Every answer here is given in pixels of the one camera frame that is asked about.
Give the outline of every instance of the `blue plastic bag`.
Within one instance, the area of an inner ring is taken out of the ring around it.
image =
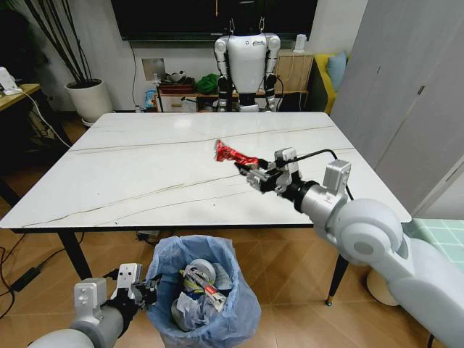
[[[175,324],[170,308],[182,289],[179,270],[199,258],[219,262],[231,277],[232,290],[223,311],[210,324],[184,332]],[[158,273],[162,274],[157,288],[158,300],[147,314],[167,348],[229,348],[256,333],[261,317],[260,304],[241,274],[230,240],[211,236],[163,239],[154,249],[146,277],[153,278]]]

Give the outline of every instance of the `table leg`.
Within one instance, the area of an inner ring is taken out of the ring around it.
[[[348,261],[346,261],[340,254],[339,258],[336,259],[335,270],[333,270],[333,277],[331,282],[331,288],[328,291],[328,296],[326,299],[326,305],[332,305],[332,299],[334,299],[336,290],[339,288],[340,282],[343,279],[343,275],[348,267]]]
[[[50,104],[46,100],[46,96],[42,92],[42,90],[35,92],[33,96],[38,103],[38,107],[41,108],[41,113],[43,118],[45,118],[45,121],[48,122],[54,128],[54,130],[59,134],[61,139],[63,139],[69,146],[71,146],[71,140],[67,137],[67,134],[61,122],[58,120],[56,112],[53,111],[53,109],[50,107]]]
[[[0,196],[12,207],[20,201],[20,197],[9,187],[3,178],[0,178]]]
[[[92,278],[90,267],[88,266],[86,257],[82,253],[78,239],[75,234],[70,231],[58,232],[59,239],[65,247],[67,256],[70,258],[75,271],[78,273],[80,279]]]

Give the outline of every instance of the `white marble tabletop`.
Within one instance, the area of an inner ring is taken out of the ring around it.
[[[355,198],[389,205],[410,220],[332,120],[319,112],[107,114],[0,222],[2,228],[307,225],[273,193],[262,195],[232,162],[215,162],[217,138],[249,156],[273,159],[333,149],[352,163]],[[330,154],[301,161],[304,180],[322,182]]]

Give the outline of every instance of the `television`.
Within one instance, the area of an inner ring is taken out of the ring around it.
[[[265,33],[282,41],[309,37],[317,0],[256,0],[265,15]],[[229,34],[234,0],[112,0],[120,35],[126,41],[214,41]]]

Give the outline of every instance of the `yellow sofa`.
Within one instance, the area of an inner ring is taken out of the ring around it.
[[[307,109],[309,111],[325,112],[327,115],[331,113],[332,106],[336,99],[336,92],[332,86],[331,78],[327,73],[327,61],[329,57],[336,54],[315,54],[312,65],[309,96],[307,101]]]

